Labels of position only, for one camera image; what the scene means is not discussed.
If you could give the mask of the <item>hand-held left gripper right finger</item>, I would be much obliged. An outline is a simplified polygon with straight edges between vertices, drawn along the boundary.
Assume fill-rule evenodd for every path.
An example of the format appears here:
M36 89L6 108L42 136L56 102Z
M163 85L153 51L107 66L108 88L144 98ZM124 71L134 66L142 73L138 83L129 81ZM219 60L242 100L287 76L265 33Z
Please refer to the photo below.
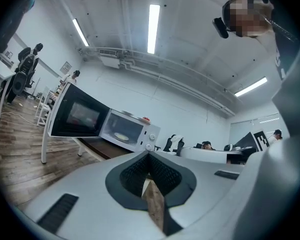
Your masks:
M234 179L218 176L218 171L239 176L244 166L183 158L149 152L182 175L178 185L164 200L173 222L181 230L170 236L160 232L149 240L235 240L239 218L236 210L242 203L235 194Z

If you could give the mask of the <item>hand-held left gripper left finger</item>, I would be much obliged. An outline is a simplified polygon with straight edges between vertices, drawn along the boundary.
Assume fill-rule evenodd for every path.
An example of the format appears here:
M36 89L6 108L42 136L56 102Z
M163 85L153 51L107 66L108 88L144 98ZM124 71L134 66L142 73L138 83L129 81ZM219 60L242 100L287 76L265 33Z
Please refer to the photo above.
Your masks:
M82 166L43 190L24 213L34 222L63 195L78 197L57 236L68 240L162 240L164 233L147 211L122 207L108 193L106 176L137 156L130 153Z

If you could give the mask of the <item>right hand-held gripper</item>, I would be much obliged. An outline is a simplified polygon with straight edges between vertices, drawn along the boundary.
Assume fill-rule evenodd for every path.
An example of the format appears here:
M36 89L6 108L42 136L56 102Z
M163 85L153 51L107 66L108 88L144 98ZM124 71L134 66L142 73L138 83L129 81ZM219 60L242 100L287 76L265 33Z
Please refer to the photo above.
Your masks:
M290 136L235 181L212 240L300 240L300 52L273 101Z

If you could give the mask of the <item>plain white food plate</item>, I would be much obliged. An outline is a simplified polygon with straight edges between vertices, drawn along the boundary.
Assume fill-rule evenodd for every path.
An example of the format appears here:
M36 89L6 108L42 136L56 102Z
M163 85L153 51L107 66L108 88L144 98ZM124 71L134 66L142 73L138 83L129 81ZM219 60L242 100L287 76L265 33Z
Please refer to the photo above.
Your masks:
M122 133L115 132L115 133L114 133L114 136L115 136L117 139L119 139L119 140L121 140L121 141L124 141L124 142L126 142L126 141L129 140L129 138L128 138L127 136L125 136L124 134L122 134Z

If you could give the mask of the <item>white microwave oven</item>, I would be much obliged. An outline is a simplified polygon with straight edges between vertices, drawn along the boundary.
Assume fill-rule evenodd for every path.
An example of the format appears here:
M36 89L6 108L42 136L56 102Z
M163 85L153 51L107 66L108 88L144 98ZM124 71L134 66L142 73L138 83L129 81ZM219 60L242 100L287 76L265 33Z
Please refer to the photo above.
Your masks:
M99 137L131 152L152 151L161 130L142 117L106 106L72 83L57 96L46 127L51 137ZM114 133L129 140L121 141Z

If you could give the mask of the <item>white curved desk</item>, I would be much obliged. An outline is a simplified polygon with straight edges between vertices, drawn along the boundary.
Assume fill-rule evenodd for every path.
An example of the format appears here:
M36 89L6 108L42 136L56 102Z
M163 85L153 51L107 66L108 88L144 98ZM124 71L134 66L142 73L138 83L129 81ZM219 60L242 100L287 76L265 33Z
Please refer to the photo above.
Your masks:
M244 160L243 154L239 151L220 151L195 147L183 147L177 151L177 156L185 159L218 164L227 164L228 161L237 162Z

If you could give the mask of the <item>black white patterned board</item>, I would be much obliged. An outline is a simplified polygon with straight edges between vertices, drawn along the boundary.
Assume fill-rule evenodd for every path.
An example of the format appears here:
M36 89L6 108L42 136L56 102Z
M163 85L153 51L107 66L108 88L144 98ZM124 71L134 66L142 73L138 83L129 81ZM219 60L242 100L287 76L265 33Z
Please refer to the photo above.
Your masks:
M252 136L255 140L256 148L258 152L265 151L270 146L268 139L263 130L254 132Z

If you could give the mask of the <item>black chair with white cloth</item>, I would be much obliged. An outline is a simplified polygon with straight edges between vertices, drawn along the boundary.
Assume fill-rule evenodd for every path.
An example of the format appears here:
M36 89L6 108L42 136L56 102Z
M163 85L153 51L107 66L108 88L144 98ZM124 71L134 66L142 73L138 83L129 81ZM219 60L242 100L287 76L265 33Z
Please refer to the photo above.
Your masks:
M182 135L173 134L170 138L168 138L163 152L169 155L179 156L180 150L184 147L184 145L184 137Z

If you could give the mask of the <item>white slatted chair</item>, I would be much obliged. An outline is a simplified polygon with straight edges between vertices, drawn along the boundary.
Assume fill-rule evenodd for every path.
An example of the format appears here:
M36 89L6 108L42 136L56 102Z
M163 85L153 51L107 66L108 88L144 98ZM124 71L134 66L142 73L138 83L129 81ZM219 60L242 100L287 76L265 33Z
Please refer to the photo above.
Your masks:
M39 103L34 116L37 126L43 127L46 125L48 119L47 114L52 111L56 98L57 96L51 88L46 86L39 97Z

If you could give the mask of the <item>long ceiling light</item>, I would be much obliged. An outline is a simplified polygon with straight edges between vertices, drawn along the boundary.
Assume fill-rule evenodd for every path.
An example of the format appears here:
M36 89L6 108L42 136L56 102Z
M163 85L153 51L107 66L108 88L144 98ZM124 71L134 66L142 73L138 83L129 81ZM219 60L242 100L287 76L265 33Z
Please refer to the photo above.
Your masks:
M84 35L83 31L82 31L82 28L80 27L80 25L78 23L78 20L76 18L74 18L72 20L72 23L73 23L73 25L74 25L74 27L75 27L75 29L76 29L76 31L77 31L77 33L78 33L81 41L83 42L84 46L88 47L89 46L88 40L85 37L85 35Z
M237 91L234 95L235 95L236 97L243 96L243 95L247 94L248 92L250 92L250 91L252 91L252 90L254 90L254 89L256 89L256 88L262 86L263 84L265 84L265 83L267 83L267 82L268 82L267 78L266 78L266 77L263 77L263 78L261 78L260 80L256 81L255 83L249 85L248 87L243 88L243 89L240 90L240 91Z
M161 7L158 4L149 5L148 37L147 37L147 52L149 54L155 53L160 8Z

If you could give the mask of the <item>white ceiling pipes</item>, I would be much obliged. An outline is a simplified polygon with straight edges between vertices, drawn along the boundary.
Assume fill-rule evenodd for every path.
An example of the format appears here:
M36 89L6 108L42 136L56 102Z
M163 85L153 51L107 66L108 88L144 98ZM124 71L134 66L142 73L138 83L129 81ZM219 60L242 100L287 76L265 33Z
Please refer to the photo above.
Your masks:
M195 71L189 66L157 55L113 47L83 47L78 53L83 61L100 61L99 50L117 51L119 68L157 80L179 91L189 94L220 110L227 116L235 116L237 99L211 77Z

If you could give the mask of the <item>person's black t-shirt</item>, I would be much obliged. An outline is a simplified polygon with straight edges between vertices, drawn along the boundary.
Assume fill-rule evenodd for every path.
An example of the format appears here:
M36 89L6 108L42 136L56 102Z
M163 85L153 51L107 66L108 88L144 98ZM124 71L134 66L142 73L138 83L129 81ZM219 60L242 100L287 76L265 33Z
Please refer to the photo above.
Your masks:
M269 22L275 37L275 66L283 80L300 50L300 31L291 15L280 7L272 10Z

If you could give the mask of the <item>white ceiling air conditioner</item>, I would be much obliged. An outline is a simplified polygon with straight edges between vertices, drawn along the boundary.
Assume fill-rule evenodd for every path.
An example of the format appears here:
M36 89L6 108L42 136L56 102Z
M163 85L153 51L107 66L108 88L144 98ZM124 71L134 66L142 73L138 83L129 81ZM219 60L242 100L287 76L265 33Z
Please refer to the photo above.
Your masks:
M98 53L99 59L105 66L115 69L120 68L120 59L118 58L117 51L109 49L100 49Z

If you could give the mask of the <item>black office chair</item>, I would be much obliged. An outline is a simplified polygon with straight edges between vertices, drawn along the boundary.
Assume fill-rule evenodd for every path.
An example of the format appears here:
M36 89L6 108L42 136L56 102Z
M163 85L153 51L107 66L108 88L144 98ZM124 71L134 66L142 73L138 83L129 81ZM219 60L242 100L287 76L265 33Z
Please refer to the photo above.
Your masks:
M38 43L35 47L37 47L38 53L39 53L39 52L42 50L42 48L43 48L43 44L42 44L42 43ZM18 61L19 61L19 63L20 63L20 61L21 61L21 57L22 57L23 55L28 54L28 53L30 52L30 50L33 50L33 49L31 49L30 47L26 47L26 48L24 48L24 49L18 54ZM17 71L18 71L18 66L16 67L16 69L14 70L14 72L17 73ZM15 79L15 75L11 78L11 81L10 81L10 83L9 83L9 85L8 85L8 88L7 88L7 91L6 91L6 94L5 94L5 95L7 95L7 104L8 104L8 105L11 105L12 102L13 102L13 100L14 100L15 97L17 96L17 95L15 95L15 94L13 93L13 90L12 90L12 86L13 86L13 82L14 82L14 79Z

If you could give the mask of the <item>framed wall picture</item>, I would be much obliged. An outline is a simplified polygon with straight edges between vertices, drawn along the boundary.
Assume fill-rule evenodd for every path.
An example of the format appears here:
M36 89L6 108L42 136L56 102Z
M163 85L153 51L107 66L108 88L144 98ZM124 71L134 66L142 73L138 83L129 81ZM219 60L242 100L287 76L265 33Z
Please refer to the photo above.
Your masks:
M72 69L72 66L66 61L61 67L60 71L66 75Z

